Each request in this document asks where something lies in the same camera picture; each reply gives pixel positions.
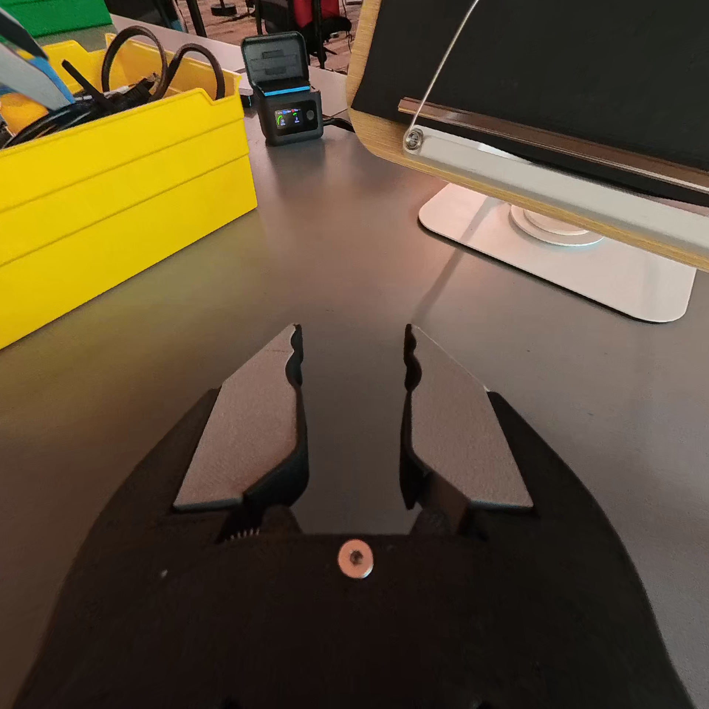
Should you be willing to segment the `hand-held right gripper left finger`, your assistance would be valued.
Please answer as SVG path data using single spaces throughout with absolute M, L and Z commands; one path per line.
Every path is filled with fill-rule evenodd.
M 290 324 L 222 383 L 176 511 L 291 506 L 308 484 L 300 325 Z

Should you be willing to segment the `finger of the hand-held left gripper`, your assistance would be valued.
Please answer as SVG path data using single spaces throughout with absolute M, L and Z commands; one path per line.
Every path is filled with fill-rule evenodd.
M 1 84 L 12 93 L 20 93 L 46 109 L 60 108 L 60 89 L 39 67 L 21 56 L 16 49 L 28 52 L 33 59 L 47 55 L 19 21 L 1 9 Z

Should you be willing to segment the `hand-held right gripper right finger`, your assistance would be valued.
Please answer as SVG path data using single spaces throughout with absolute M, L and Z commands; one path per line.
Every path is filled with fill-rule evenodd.
M 400 486 L 407 508 L 530 510 L 490 390 L 416 325 L 405 329 Z

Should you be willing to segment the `yellow plastic bin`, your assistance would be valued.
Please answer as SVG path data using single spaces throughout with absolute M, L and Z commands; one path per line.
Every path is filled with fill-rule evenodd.
M 1 347 L 257 207 L 243 75 L 182 61 L 145 106 L 1 150 Z

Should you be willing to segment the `green plastic bin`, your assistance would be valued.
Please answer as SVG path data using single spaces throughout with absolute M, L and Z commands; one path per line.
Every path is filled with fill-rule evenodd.
M 33 37 L 111 25 L 104 1 L 1 1 Z

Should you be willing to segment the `grey charger case with screen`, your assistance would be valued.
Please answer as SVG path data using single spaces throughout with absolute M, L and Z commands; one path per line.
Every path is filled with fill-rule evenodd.
M 321 138 L 321 94 L 311 85 L 303 36 L 296 31 L 253 36 L 242 41 L 241 51 L 266 144 Z

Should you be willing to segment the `red office chair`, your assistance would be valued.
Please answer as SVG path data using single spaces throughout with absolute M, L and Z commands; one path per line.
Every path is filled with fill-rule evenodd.
M 306 40 L 316 39 L 315 27 L 315 2 L 314 1 L 293 1 L 294 18 L 299 31 Z M 352 23 L 341 7 L 341 1 L 320 1 L 321 38 L 327 42 L 341 33 L 350 32 Z

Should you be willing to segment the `black board with wooden edge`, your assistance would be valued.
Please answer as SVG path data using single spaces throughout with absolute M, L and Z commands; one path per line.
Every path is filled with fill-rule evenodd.
M 707 1 L 366 1 L 374 155 L 708 271 Z

